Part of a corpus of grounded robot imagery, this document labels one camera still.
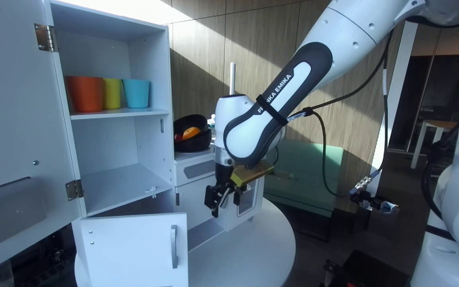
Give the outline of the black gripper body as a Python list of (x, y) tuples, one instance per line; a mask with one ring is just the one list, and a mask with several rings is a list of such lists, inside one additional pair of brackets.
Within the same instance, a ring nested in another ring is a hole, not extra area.
[(217, 163), (216, 164), (216, 184), (206, 187), (205, 204), (212, 209), (216, 200), (224, 193), (232, 193), (235, 190), (235, 184), (232, 182), (232, 174), (235, 168)]

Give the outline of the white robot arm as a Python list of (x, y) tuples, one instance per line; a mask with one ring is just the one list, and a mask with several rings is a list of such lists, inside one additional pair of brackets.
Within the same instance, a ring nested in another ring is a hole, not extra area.
[[(459, 0), (332, 0), (308, 32), (287, 66), (252, 105), (233, 98), (217, 102), (217, 169), (224, 174), (206, 193), (216, 211), (236, 184), (235, 168), (257, 166), (278, 142), (294, 109), (318, 86), (326, 85), (364, 59), (394, 27), (404, 21), (456, 27)], [(455, 149), (452, 174), (434, 214), (450, 225), (459, 222), (459, 123), (437, 142), (437, 152)]]

